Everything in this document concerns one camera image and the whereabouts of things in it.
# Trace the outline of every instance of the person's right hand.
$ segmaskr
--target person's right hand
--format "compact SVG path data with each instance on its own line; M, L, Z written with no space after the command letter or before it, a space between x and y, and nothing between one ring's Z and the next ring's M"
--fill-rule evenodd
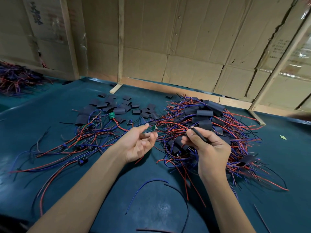
M203 181L226 178L226 165L231 153L231 147L212 131L195 127L195 129L206 137L210 144L205 143L194 131L188 129L187 136L183 136L183 144L193 146L199 154L199 176Z

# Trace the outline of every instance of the wooden plank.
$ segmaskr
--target wooden plank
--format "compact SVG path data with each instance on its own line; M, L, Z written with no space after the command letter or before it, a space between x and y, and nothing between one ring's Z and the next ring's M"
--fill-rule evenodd
M287 63L288 59L296 50L298 43L302 39L302 37L305 35L308 28L311 26L311 15L308 15L303 25L300 27L300 29L297 31L295 37L291 41L290 45L287 47L286 51L280 58L279 62L276 64L274 70L270 74L268 80L264 84L264 86L261 88L260 92L258 93L257 97L255 98L254 102L252 103L251 107L249 108L250 111L254 111L256 106L259 104L259 102L262 100L264 95L267 93L268 89L272 85L273 81L276 79L280 71L283 69L285 64Z
M116 76L104 75L104 74L90 72L90 71L89 71L89 76L93 77L93 78L99 78L99 79L103 79L103 80L112 81L112 82L117 81ZM172 87L172 86L166 86L166 85L162 85L159 83L147 82L147 81L134 79L134 78L128 78L128 77L123 78L123 84L128 85L128 86L133 86L133 87L163 92L163 93L167 93L167 94L178 94L178 95L186 95L188 97L198 97L200 99L211 100L211 101L214 101L216 103L220 103L222 105L232 106L232 107L236 107L236 108L240 108L240 109L246 109L246 110L252 104L251 102L247 102L247 101L239 101L239 100L235 100L235 99L231 99L231 98L219 97L219 96L210 95L210 94L206 94L206 93L202 93L202 92L190 91L187 89L182 89L182 88L177 88L177 87ZM287 116L293 117L293 116L297 116L297 115L305 115L305 112L302 112L302 111L282 110L282 109L278 109L278 108L268 107L265 105L258 105L256 107L255 111L267 113L267 114L284 116L284 117L287 117Z
M115 92L122 86L123 84L117 84L114 86L114 88L112 88L109 92L111 94L115 94Z
M255 119L258 120L258 123L262 126L265 126L266 123L253 111L248 110L248 112L251 114L251 116L253 116Z
M123 49L124 49L124 0L118 0L118 6L119 6L118 84L122 84Z
M73 68L73 75L75 79L80 79L78 63L77 63L77 58L76 58L76 50L75 50L75 45L74 45L72 31L71 31L67 0L60 0L60 5L62 8L64 25L65 25L65 30L66 30L67 40L68 40L70 58L71 58L71 63L72 63L72 68Z

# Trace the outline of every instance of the wooden post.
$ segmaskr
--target wooden post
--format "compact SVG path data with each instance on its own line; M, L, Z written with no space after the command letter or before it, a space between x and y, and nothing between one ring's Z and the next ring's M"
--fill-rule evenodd
M267 93L267 91L270 88L270 86L272 85L273 81L276 79L276 77L278 76L280 71L285 66L287 60L290 58L290 56L293 53L293 51L296 50L298 43L300 42L302 37L305 35L306 31L308 30L308 28L310 26L311 26L311 14L308 15L307 19L302 24L300 29L297 31L297 33L296 33L295 37L293 38L292 42L290 43L290 45L288 46L288 48L286 49L286 51L284 52L284 54L280 58L279 62L275 66L274 70L270 74L268 80L266 81L266 83L264 84L264 86L260 90L259 94L255 98L254 102L250 106L250 108L249 108L250 111L254 111L255 110L256 106L259 104L259 102L261 101L263 96Z
M80 74L79 74L79 68L78 68L78 63L77 63L75 44L73 41L73 36L72 36L72 31L71 31L67 0L60 0L60 6L62 8L62 14L63 14L64 24L65 24L69 52L70 52L70 58L71 58L71 63L72 63L72 68L73 68L73 75L74 75L74 79L77 80L77 79L80 79Z
M110 90L114 94L122 86L123 48L124 48L124 0L118 0L119 6L119 38L118 38L118 84Z

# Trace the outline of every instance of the forearm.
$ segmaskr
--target forearm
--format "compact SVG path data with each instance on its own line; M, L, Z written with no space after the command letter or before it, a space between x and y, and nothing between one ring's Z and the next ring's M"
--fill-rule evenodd
M125 165L124 155L118 152L115 145L111 146L28 232L89 232L103 200Z
M203 180L221 233L255 232L226 177Z

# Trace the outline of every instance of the person's left hand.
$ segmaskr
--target person's left hand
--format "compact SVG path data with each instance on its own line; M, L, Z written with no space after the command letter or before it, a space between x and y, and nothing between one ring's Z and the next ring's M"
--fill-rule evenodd
M131 128L113 146L121 148L127 163L143 157L155 144L157 132L143 133L149 124Z

